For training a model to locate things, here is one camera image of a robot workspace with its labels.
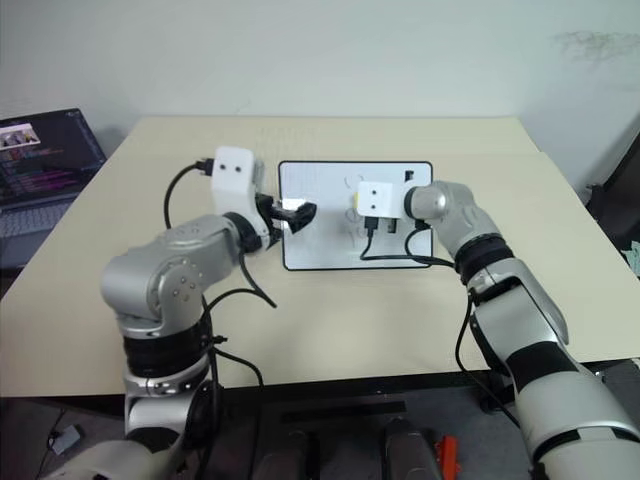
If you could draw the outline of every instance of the laptop keyboard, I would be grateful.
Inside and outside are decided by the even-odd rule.
[[[2,212],[0,215],[0,237],[15,237],[16,235],[51,230],[62,218],[69,205],[71,202]]]

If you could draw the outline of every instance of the robotic arm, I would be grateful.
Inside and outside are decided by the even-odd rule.
[[[434,182],[409,190],[404,206],[409,217],[431,224],[455,260],[476,305],[474,338],[489,367],[514,382],[534,478],[638,478],[640,431],[569,355],[562,314],[470,190]]]
[[[220,389],[202,294],[245,254],[280,239],[273,220],[295,233],[316,207],[288,211],[258,193],[262,165],[249,150],[221,147],[202,169],[213,173],[215,214],[115,257],[103,274],[102,296],[116,312],[127,356],[126,439],[83,452],[50,478],[168,478],[216,433]]]

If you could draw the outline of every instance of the table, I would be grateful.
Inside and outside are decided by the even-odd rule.
[[[99,286],[108,261],[163,229],[162,198],[183,166],[219,145],[252,149],[277,193],[281,160],[428,160],[435,178],[468,184],[565,314],[579,361],[640,353],[640,284],[553,162],[517,119],[150,117],[135,127],[69,209],[0,305],[0,393],[123,391],[122,339]],[[172,219],[210,211],[209,179],[174,192]],[[437,245],[435,253],[446,255]],[[465,291],[452,270],[288,272],[272,248],[248,261],[277,310],[251,296],[216,308],[224,345],[267,384],[457,370]],[[243,284],[236,271],[207,297]],[[462,357],[486,368],[470,335]],[[220,361],[221,383],[252,385]]]

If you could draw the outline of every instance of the laptop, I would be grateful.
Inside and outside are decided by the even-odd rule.
[[[0,268],[21,268],[106,157],[77,108],[0,120]]]

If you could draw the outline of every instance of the cable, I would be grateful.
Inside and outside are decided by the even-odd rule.
[[[411,253],[411,250],[409,250],[409,242],[416,234],[420,232],[422,232],[422,230],[418,230],[416,228],[409,235],[407,235],[407,238],[404,239],[404,251],[407,253],[407,255],[413,255],[413,253]]]
[[[173,193],[173,189],[176,188],[176,185],[180,181],[182,177],[184,177],[187,173],[192,170],[198,170],[198,165],[194,163],[193,165],[189,165],[180,170],[175,177],[169,183],[167,187],[167,191],[164,194],[164,202],[162,204],[162,213],[164,214],[164,226],[168,229],[171,228],[171,219],[169,218],[169,202],[171,201],[171,194]]]
[[[271,300],[271,298],[269,298],[269,295],[267,295],[264,292],[264,290],[260,288],[260,286],[256,283],[256,281],[253,279],[253,277],[249,273],[249,270],[247,270],[247,264],[245,263],[244,250],[240,250],[240,254],[238,255],[238,262],[240,263],[240,270],[242,271],[242,275],[244,275],[244,278],[247,281],[247,283],[251,285],[251,287],[253,288],[254,294],[262,298],[265,302],[267,302],[271,306],[271,308],[278,308],[278,305],[276,305],[276,303],[273,300]]]
[[[213,351],[216,352],[216,354],[220,355],[221,357],[224,357],[224,358],[226,358],[228,360],[231,360],[233,362],[240,363],[240,364],[244,365],[245,367],[249,367],[251,370],[253,370],[253,373],[256,374],[256,377],[258,378],[258,385],[260,387],[264,387],[264,379],[262,378],[262,372],[260,372],[260,369],[258,367],[256,367],[253,363],[251,363],[249,360],[245,360],[244,358],[240,358],[240,357],[236,357],[235,355],[231,355],[230,353],[224,352],[224,351],[220,350],[217,347],[214,347]]]
[[[197,162],[193,165],[189,165],[185,168],[183,168],[182,170],[180,170],[176,176],[171,180],[171,182],[169,183],[169,186],[167,187],[167,191],[165,192],[165,196],[164,196],[164,202],[163,202],[163,215],[164,215],[164,224],[165,227],[167,229],[171,228],[171,218],[170,218],[170,214],[169,214],[169,204],[171,202],[171,195],[173,193],[173,190],[175,189],[176,185],[178,184],[178,182],[180,181],[180,179],[182,179],[182,177],[184,177],[187,173],[189,173],[192,170],[202,170],[204,171],[207,175],[211,175],[211,171],[212,171],[212,167],[213,167],[213,160],[212,159],[207,159],[204,162]],[[261,299],[263,299],[265,302],[267,302],[272,308],[277,308],[276,303],[265,293],[264,290],[262,290],[262,288],[260,288],[260,286],[256,283],[256,281],[253,279],[253,277],[251,276],[251,273],[249,273],[249,270],[247,269],[247,265],[245,262],[245,251],[243,249],[240,250],[240,253],[238,255],[238,263],[240,264],[240,270],[242,271],[242,275],[244,276],[245,280],[247,281],[247,283],[251,286],[251,289],[248,288],[235,288],[233,290],[229,290],[227,292],[222,293],[221,295],[218,295],[218,297],[216,297],[211,303],[207,303],[204,295],[202,295],[202,308],[203,308],[203,312],[202,315],[200,317],[201,320],[206,319],[210,322],[212,322],[211,319],[211,311],[216,307],[216,305],[218,305],[222,300],[224,300],[227,297],[230,297],[231,295],[235,295],[238,293],[247,293],[249,295],[255,295]],[[210,329],[210,333],[211,333],[211,337],[213,338],[213,328]],[[248,360],[245,360],[244,358],[241,357],[237,357],[235,355],[232,355],[230,353],[224,352],[222,350],[220,350],[219,348],[215,347],[213,344],[213,341],[211,343],[211,353],[209,355],[209,359],[210,359],[210,364],[211,364],[211,368],[215,369],[216,368],[216,363],[215,363],[215,357],[216,355],[220,355],[221,357],[224,357],[228,360],[231,360],[233,362],[237,362],[241,365],[244,365],[246,367],[249,367],[256,375],[257,379],[258,379],[258,385],[259,388],[263,388],[264,387],[264,378],[262,377],[262,372],[260,372],[260,369],[255,366],[253,363],[249,362]],[[256,449],[257,449],[257,444],[258,444],[258,438],[260,435],[260,424],[261,424],[261,416],[262,416],[262,409],[258,408],[258,413],[256,415],[256,426],[255,426],[255,434],[254,434],[254,440],[253,440],[253,447],[252,447],[252,454],[251,454],[251,467],[249,469],[249,478],[251,478],[252,472],[253,472],[253,463],[254,463],[254,459],[255,459],[255,454],[256,454]],[[212,437],[211,442],[209,443],[209,445],[207,445],[205,447],[204,450],[204,454],[203,455],[198,455],[199,457],[199,465],[198,465],[198,470],[196,471],[195,474],[195,478],[196,479],[202,479],[204,478],[204,474],[206,471],[206,467],[207,464],[209,463],[209,459],[211,457],[211,451],[213,450],[213,444],[214,444],[214,439]]]
[[[422,255],[412,255],[411,254],[411,250],[409,249],[409,242],[411,241],[411,237],[413,237],[415,234],[417,234],[418,232],[421,231],[419,229],[416,229],[416,230],[412,231],[409,235],[407,235],[407,238],[404,241],[404,250],[405,250],[405,252],[407,252],[406,255],[372,255],[372,256],[367,256],[367,253],[371,249],[371,243],[373,241],[373,234],[374,234],[375,230],[378,227],[377,223],[378,222],[376,220],[374,220],[373,217],[365,218],[365,227],[367,228],[367,246],[365,247],[365,249],[360,254],[360,260],[413,260],[413,261],[416,261],[418,263],[423,263],[425,265],[441,265],[441,266],[445,266],[445,267],[455,268],[455,265],[452,262],[450,262],[448,260],[444,260],[442,258],[426,257],[426,256],[422,256]],[[468,297],[467,298],[467,312],[465,314],[464,321],[462,322],[462,327],[460,329],[460,333],[458,334],[458,340],[456,341],[456,349],[455,349],[456,363],[458,364],[458,367],[460,367],[460,370],[462,372],[464,372],[471,380],[473,380],[482,389],[482,391],[484,391],[484,393],[486,393],[494,402],[496,402],[496,404],[498,405],[500,410],[502,410],[504,412],[504,414],[507,416],[507,418],[509,420],[511,420],[511,422],[513,422],[513,424],[516,427],[520,428],[520,424],[518,423],[518,420],[516,420],[516,418],[511,414],[511,412],[509,412],[509,410],[507,410],[507,407],[504,406],[504,404],[491,391],[491,389],[489,389],[489,387],[487,387],[484,383],[482,383],[479,379],[477,379],[475,377],[475,375],[473,375],[469,370],[467,370],[465,368],[465,366],[462,364],[462,360],[460,359],[460,346],[462,345],[462,338],[464,337],[464,332],[466,331],[467,325],[469,324],[469,319],[471,318],[471,308],[472,308],[472,306],[473,306],[473,302],[471,300],[471,297]]]
[[[473,380],[476,383],[476,385],[478,385],[482,389],[484,393],[486,393],[489,397],[491,397],[491,399],[494,402],[496,402],[500,410],[502,410],[502,412],[507,416],[507,418],[511,420],[511,422],[516,427],[520,428],[520,423],[518,422],[518,420],[516,420],[516,418],[511,414],[511,412],[507,410],[507,407],[504,406],[504,404],[500,401],[500,399],[496,396],[496,394],[494,394],[489,387],[487,387],[478,378],[476,378],[476,376],[472,374],[469,370],[467,370],[465,366],[462,364],[462,360],[460,358],[460,346],[462,345],[462,338],[464,337],[464,332],[467,329],[467,325],[469,325],[469,319],[471,318],[472,305],[473,305],[473,302],[471,301],[471,297],[468,297],[467,312],[465,313],[464,321],[462,322],[462,327],[460,328],[460,333],[458,334],[458,339],[456,340],[456,350],[455,350],[456,363],[458,364],[458,367],[462,372],[464,372],[471,380]]]
[[[56,421],[53,422],[53,425],[49,429],[49,434],[47,435],[46,450],[44,452],[44,455],[42,456],[42,460],[40,460],[40,466],[38,467],[38,473],[36,473],[36,476],[35,476],[36,480],[38,478],[40,478],[40,475],[42,474],[42,469],[44,468],[45,461],[47,460],[47,456],[49,456],[49,452],[51,451],[52,440],[55,439],[53,434],[55,432],[56,427],[60,423],[60,420],[62,420],[62,417],[64,417],[65,413],[67,413],[67,411],[65,409],[60,409],[60,412],[58,413],[58,416],[56,417]]]
[[[367,246],[360,254],[360,260],[413,260],[414,262],[421,263],[423,265],[439,265],[442,267],[454,268],[453,262],[438,257],[427,257],[424,255],[369,255],[367,252],[371,248],[371,242],[373,241],[373,233],[368,234]]]

